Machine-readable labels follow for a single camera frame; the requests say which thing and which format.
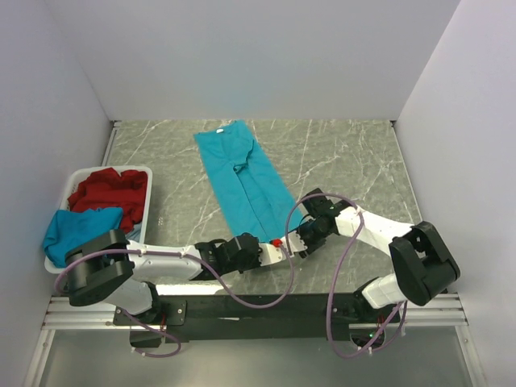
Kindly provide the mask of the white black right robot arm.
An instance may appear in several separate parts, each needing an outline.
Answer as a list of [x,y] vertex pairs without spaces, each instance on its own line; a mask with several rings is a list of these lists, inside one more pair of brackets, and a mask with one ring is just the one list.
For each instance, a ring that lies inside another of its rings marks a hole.
[[306,257],[321,248],[328,236],[348,237],[386,254],[392,261],[393,273],[372,279],[355,292],[354,312],[357,318],[371,322],[382,308],[412,302],[425,306],[435,296],[460,278],[459,265],[429,222],[401,223],[368,212],[341,197],[314,189],[300,203],[310,219],[296,228]]

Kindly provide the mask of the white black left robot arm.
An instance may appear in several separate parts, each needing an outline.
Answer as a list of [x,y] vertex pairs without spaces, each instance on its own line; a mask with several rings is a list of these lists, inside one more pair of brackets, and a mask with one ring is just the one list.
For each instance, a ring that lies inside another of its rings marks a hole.
[[228,241],[166,248],[128,240],[120,230],[111,230],[67,252],[62,274],[71,306],[108,302],[150,324],[161,313],[155,279],[212,281],[260,267],[262,251],[258,239],[248,233]]

